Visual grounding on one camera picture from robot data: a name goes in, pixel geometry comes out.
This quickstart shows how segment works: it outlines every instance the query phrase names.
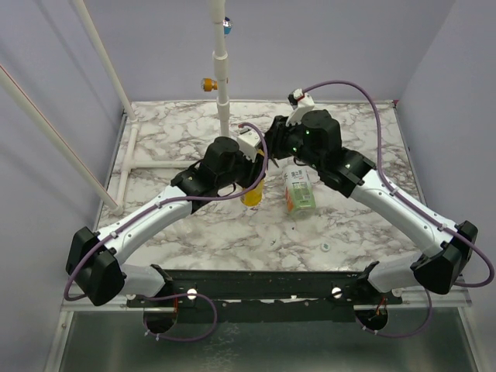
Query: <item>white pole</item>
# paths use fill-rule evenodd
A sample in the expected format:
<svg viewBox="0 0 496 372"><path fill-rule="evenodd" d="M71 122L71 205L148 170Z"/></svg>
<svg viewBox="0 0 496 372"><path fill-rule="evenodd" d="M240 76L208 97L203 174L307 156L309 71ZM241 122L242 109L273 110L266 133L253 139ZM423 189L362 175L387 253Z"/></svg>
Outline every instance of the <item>white pole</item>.
<svg viewBox="0 0 496 372"><path fill-rule="evenodd" d="M129 134L129 141L127 143L126 153L124 154L124 159L121 165L121 177L119 179L119 186L117 188L117 203L122 205L124 208L124 197L126 196L126 185L129 177L129 173L132 169L134 147L136 145L136 138L138 136L138 131L140 126L135 122L131 126L131 133Z"/></svg>
<svg viewBox="0 0 496 372"><path fill-rule="evenodd" d="M208 0L210 18L214 23L215 49L213 53L214 73L217 80L217 112L219 113L220 135L229 137L229 96L227 95L228 57L224 37L226 0Z"/></svg>
<svg viewBox="0 0 496 372"><path fill-rule="evenodd" d="M193 160L150 160L150 161L135 161L131 166L136 168L187 168L194 164Z"/></svg>
<svg viewBox="0 0 496 372"><path fill-rule="evenodd" d="M55 148L62 153L64 158L71 163L72 167L94 188L103 202L110 207L113 212L122 209L2 65L0 65L0 85L9 93L15 103L31 118L38 129L50 140Z"/></svg>
<svg viewBox="0 0 496 372"><path fill-rule="evenodd" d="M110 61L107 51L103 46L102 40L98 35L98 32L95 28L95 24L91 20L90 13L88 12L86 5L84 4L84 0L74 0L74 4L76 6L77 13L81 17L81 21L83 22L86 32L88 33L88 36L91 39L91 42L93 43L93 46L95 47L98 55L100 56L100 60L102 60L103 67L107 71L108 77L110 78L110 81L112 82L112 85L114 86L114 89L117 92L117 95L119 96L122 105L124 106L124 109L127 112L129 120L131 120L131 122L136 121L136 115L134 114L133 108L131 107L131 104L129 103L129 99L127 98L127 95L124 92L124 88L121 85L119 77L117 76L117 73L115 72L115 69L112 66L112 62Z"/></svg>

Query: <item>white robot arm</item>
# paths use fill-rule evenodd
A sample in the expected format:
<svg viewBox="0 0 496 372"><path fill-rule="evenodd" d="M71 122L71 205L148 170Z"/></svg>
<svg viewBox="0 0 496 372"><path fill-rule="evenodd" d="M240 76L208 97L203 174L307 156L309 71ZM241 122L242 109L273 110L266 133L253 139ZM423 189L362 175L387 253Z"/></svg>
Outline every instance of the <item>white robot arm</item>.
<svg viewBox="0 0 496 372"><path fill-rule="evenodd" d="M288 125L287 117L276 116L265 133L270 156L274 159L295 157L313 167L325 185L381 214L419 248L418 253L406 258L372 263L353 278L349 286L352 297L368 299L394 288L419 284L435 293L447 293L470 259L470 247L407 208L395 194L401 192L416 207L471 242L477 236L475 226L469 222L458 226L437 215L404 191L398 191L390 180L387 181L391 186L387 188L371 160L342 146L339 123L326 110L308 110L313 107L308 95L296 101L297 107L299 102L304 105L301 117L293 115L293 122ZM158 266L134 267L126 264L126 260L159 231L207 204L206 201L188 201L186 197L215 197L220 188L235 182L244 188L251 185L264 171L264 157L257 154L259 146L256 133L244 133L237 142L218 137L208 147L204 159L180 172L170 186L146 205L96 234L87 228L78 231L66 271L73 274L82 257L100 243L101 249L75 276L77 284L95 305L102 305L117 294L152 297L162 293L173 278Z"/></svg>

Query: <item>purple wall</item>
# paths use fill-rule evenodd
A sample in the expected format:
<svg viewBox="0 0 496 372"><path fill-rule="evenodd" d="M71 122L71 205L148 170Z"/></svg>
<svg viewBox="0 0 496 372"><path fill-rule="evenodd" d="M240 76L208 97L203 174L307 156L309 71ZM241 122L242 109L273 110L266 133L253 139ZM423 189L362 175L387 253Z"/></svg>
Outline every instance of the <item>purple wall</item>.
<svg viewBox="0 0 496 372"><path fill-rule="evenodd" d="M133 101L214 98L213 26L206 0L86 0ZM285 99L333 78L377 99L399 98L453 0L228 0L231 98ZM320 99L359 99L351 88Z"/></svg>
<svg viewBox="0 0 496 372"><path fill-rule="evenodd" d="M120 102L69 2L2 2L0 35L0 63L103 181ZM1 88L0 132L0 369L40 371L72 234L99 199Z"/></svg>
<svg viewBox="0 0 496 372"><path fill-rule="evenodd" d="M431 208L479 227L478 246L496 263L496 2L457 1L402 95L398 112ZM474 255L467 281L485 279ZM496 284L470 291L496 370Z"/></svg>

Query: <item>marble tabletop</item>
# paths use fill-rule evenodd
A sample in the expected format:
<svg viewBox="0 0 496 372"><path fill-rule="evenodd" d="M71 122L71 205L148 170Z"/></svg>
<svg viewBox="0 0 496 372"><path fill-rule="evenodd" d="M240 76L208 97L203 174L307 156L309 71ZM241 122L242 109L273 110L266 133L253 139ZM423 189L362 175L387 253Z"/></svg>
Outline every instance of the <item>marble tabletop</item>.
<svg viewBox="0 0 496 372"><path fill-rule="evenodd" d="M214 102L134 102L140 122L134 158L198 160L219 134ZM388 177L418 197L415 179L392 105L378 106L383 131L384 170ZM341 124L343 145L372 160L376 155L376 125L369 105L319 104ZM267 130L276 115L291 106L279 102L232 102L235 124L251 122ZM129 140L127 123L110 180L117 192L120 164ZM287 213L280 168L270 165L263 201L247 208L239 199L206 205L159 232L141 246L128 264L159 264L169 269L203 270L362 270L375 260L393 260L415 250L414 244L369 208L328 189L310 168L317 209L307 219ZM129 176L125 213L139 208L169 184L178 169L136 169ZM119 218L103 208L99 226ZM323 243L330 250L321 250Z"/></svg>

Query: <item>black metal bar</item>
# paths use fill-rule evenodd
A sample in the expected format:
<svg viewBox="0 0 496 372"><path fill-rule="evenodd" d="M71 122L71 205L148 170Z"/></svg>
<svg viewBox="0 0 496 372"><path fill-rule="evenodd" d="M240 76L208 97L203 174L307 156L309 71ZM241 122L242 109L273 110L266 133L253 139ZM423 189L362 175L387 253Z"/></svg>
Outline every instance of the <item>black metal bar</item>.
<svg viewBox="0 0 496 372"><path fill-rule="evenodd" d="M354 305L377 305L383 296L388 304L401 304L401 299L391 293L357 294L355 284L361 272L166 270L166 273L172 281L157 297L186 293L194 288L214 300L220 322L352 322ZM179 302L181 322L212 320L212 309L206 301L184 297ZM154 308L170 307L174 303L136 298L127 305Z"/></svg>

